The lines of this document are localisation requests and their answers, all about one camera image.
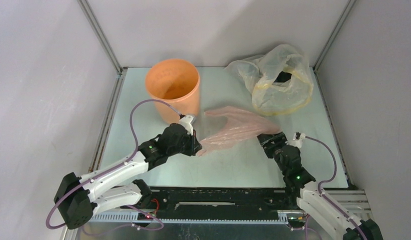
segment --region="translucent trash bag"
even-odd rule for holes
[[[233,61],[225,70],[245,83],[252,105],[262,115],[290,114],[312,99],[309,61],[291,45]]]
[[[197,153],[197,156],[216,150],[229,149],[239,142],[256,138],[260,134],[281,132],[281,128],[268,119],[233,106],[208,110],[204,114],[209,117],[226,117],[227,122],[218,133],[199,142],[202,145],[202,150]]]

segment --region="plastic bag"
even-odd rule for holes
[[[256,138],[260,134],[281,132],[278,125],[266,118],[233,106],[208,110],[204,114],[210,117],[226,117],[227,122],[218,133],[199,142],[202,150],[197,153],[197,156],[215,150],[229,149],[241,141]]]
[[[264,56],[233,61],[225,70],[245,83],[252,105],[265,116],[290,114],[312,97],[309,61],[288,44],[278,45]]]

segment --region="metal frame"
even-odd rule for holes
[[[89,21],[90,25],[92,26],[93,31],[95,32],[96,36],[98,37],[98,40],[100,41],[102,47],[104,48],[106,54],[110,58],[112,64],[114,65],[116,71],[119,73],[118,78],[116,80],[116,83],[114,85],[114,89],[111,95],[111,99],[107,108],[107,113],[106,117],[103,122],[103,126],[100,132],[100,136],[98,139],[95,155],[93,157],[93,160],[91,162],[89,171],[97,170],[100,167],[101,159],[103,156],[103,152],[106,146],[106,142],[109,136],[110,128],[113,122],[113,117],[114,113],[116,111],[116,106],[119,100],[120,92],[122,90],[123,82],[125,80],[126,72],[127,72],[127,67],[122,68],[122,66],[119,64],[117,57],[115,56],[113,49],[110,46],[110,43],[108,42],[103,30],[101,29],[100,24],[98,23],[97,18],[95,17],[92,8],[90,4],[88,3],[88,0],[77,0],[80,4],[81,9],[83,10],[87,20]],[[342,26],[344,25],[347,17],[350,15],[353,7],[355,6],[357,0],[349,0],[347,5],[345,6],[339,20],[337,21],[331,35],[329,36],[329,39],[327,40],[324,48],[322,49],[316,64],[314,65],[314,73],[316,75],[316,79],[318,82],[318,87],[320,90],[321,86],[319,84],[319,78],[317,76],[317,73],[319,71],[320,66],[322,65],[323,60],[325,59],[329,49],[331,48],[334,40],[336,39],[337,35],[339,34]],[[329,114],[328,107],[326,105],[325,99],[323,98],[323,103],[325,105],[326,113],[329,118],[329,122],[332,128],[332,132],[335,137],[335,141],[337,144],[337,148],[340,151],[340,156],[341,160],[344,163],[344,171],[347,175],[348,180],[351,180],[348,177],[348,171],[346,171],[346,166],[344,159],[341,154],[340,150],[340,145],[338,142],[338,139],[335,134],[334,126],[332,124],[332,119]],[[336,199],[342,206],[344,206],[346,209],[348,209],[350,212],[358,215],[361,217],[363,220],[368,220],[373,218],[372,216],[372,211],[370,208],[370,205],[368,203],[368,199],[366,197],[366,194],[363,190],[345,190],[345,189],[337,189],[337,190],[328,190],[327,191],[331,196]],[[299,210],[282,210],[280,211],[281,214],[302,214],[302,211]],[[102,213],[104,215],[109,215],[113,214],[113,211],[109,212],[104,212]],[[63,232],[61,234],[61,240],[75,240],[78,236],[78,231],[77,229],[75,230],[69,230],[67,227],[64,227]]]

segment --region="robotic arm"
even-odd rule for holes
[[[76,177],[74,172],[67,174],[55,195],[55,203],[74,187],[89,180],[89,183],[73,192],[58,206],[67,227],[79,228],[93,215],[109,209],[148,203],[151,190],[143,180],[134,180],[126,186],[115,186],[166,163],[173,155],[195,156],[202,146],[192,126],[194,120],[192,115],[182,116],[179,123],[172,123],[162,134],[143,142],[131,159],[131,155],[126,156],[105,169],[80,177]]]
[[[306,136],[299,132],[287,140],[283,132],[257,136],[266,156],[274,159],[282,171],[285,193],[290,206],[307,212],[334,240],[382,240],[378,225],[371,219],[363,221],[333,199],[302,166],[300,148]]]

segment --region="white arm segment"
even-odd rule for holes
[[[85,190],[90,191],[88,197],[91,203],[98,200],[98,197],[100,197],[103,193],[117,186],[121,182],[148,171],[148,163],[145,162],[145,157],[140,151],[138,151],[132,159],[128,159],[128,157],[130,157],[130,155],[117,161],[116,163],[109,165],[105,169],[101,169],[80,176],[80,182],[83,182],[85,180],[91,179],[92,177],[104,171],[109,170],[110,168],[116,165],[121,164],[123,161],[127,162],[126,165],[120,167],[119,169],[109,172],[96,180],[91,180],[90,183],[83,186]]]
[[[304,188],[300,190],[300,196],[301,197],[297,198],[297,205],[299,208],[310,214],[310,216],[316,220],[316,222],[322,226],[334,240],[342,240],[344,234],[347,233],[347,228],[355,229],[351,222],[326,201],[326,199],[319,195],[317,182],[311,181],[307,183]],[[347,209],[341,206],[341,204],[333,199],[328,193],[325,193],[325,196],[346,213],[348,212]],[[352,213],[348,214],[357,225],[361,225],[361,218]]]
[[[110,189],[97,197],[95,203],[98,205],[93,209],[93,215],[120,206],[135,205],[141,198],[141,190],[134,183]]]

